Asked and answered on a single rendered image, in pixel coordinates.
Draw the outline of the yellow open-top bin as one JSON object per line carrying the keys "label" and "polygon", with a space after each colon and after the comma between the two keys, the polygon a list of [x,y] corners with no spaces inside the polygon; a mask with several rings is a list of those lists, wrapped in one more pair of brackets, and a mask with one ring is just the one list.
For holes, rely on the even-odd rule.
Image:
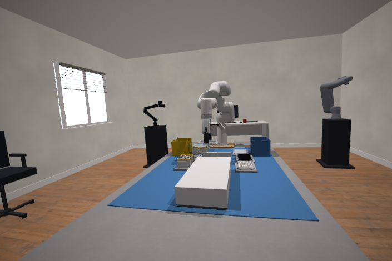
{"label": "yellow open-top bin", "polygon": [[172,156],[190,154],[192,152],[191,138],[177,138],[171,142]]}

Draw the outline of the dark blue open-top bin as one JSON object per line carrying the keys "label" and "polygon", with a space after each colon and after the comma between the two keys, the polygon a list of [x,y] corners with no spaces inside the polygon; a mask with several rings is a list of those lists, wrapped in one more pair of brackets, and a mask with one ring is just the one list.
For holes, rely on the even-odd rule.
{"label": "dark blue open-top bin", "polygon": [[270,157],[270,140],[268,137],[250,137],[253,157]]}

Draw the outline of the blue bench mat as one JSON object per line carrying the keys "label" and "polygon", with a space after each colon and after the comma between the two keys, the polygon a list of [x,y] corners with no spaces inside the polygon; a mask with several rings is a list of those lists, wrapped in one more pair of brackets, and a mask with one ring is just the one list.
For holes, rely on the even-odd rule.
{"label": "blue bench mat", "polygon": [[175,185],[187,171],[174,170],[179,156],[172,155],[107,206],[319,222],[271,154],[253,157],[257,173],[236,173],[235,149],[252,155],[251,148],[208,148],[209,152],[231,152],[227,209],[176,205]]}

